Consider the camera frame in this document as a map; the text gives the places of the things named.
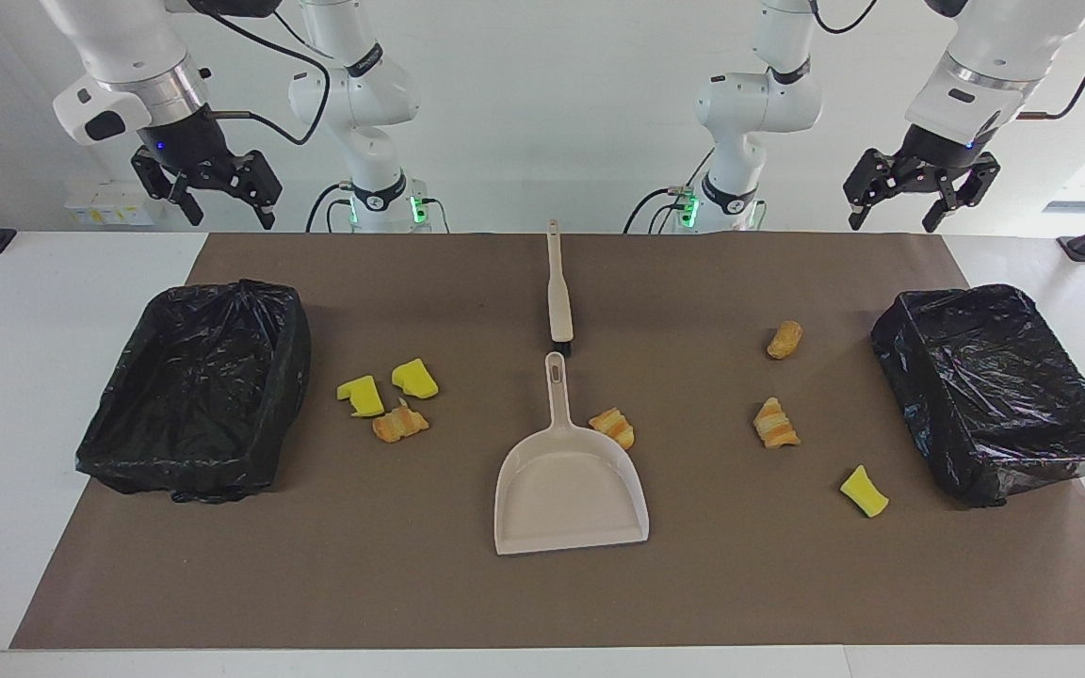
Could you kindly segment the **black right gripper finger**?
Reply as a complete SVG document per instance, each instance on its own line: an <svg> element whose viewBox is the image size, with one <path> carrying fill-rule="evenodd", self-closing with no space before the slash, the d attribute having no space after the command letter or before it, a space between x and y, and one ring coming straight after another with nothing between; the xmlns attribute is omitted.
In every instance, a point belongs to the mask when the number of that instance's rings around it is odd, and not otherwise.
<svg viewBox="0 0 1085 678"><path fill-rule="evenodd" d="M146 190L151 199L169 202L186 216L190 226L202 223L203 212L197 199L189 192L189 177L181 170L175 171L170 179L158 159L145 146L138 146L132 155L132 167L139 183Z"/></svg>
<svg viewBox="0 0 1085 678"><path fill-rule="evenodd" d="M224 192L229 197L244 202L254 212L263 231L275 228L275 207L283 184L260 151L242 155L225 154Z"/></svg>

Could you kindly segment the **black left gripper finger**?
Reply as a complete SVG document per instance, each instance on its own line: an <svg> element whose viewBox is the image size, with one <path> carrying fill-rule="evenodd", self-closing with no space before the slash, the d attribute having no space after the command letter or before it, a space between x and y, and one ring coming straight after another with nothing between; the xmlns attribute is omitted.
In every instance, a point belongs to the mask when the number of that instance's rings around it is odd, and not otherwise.
<svg viewBox="0 0 1085 678"><path fill-rule="evenodd" d="M939 199L922 219L926 232L934 234L944 218L950 216L953 212L980 204L999 171L1000 164L991 153L979 154L973 166L963 170L931 169L929 171L931 187L937 192Z"/></svg>
<svg viewBox="0 0 1085 678"><path fill-rule="evenodd" d="M899 195L898 167L898 155L868 149L861 154L856 167L848 172L844 194L851 210L848 226L854 232L861 231L863 223L875 205Z"/></svg>

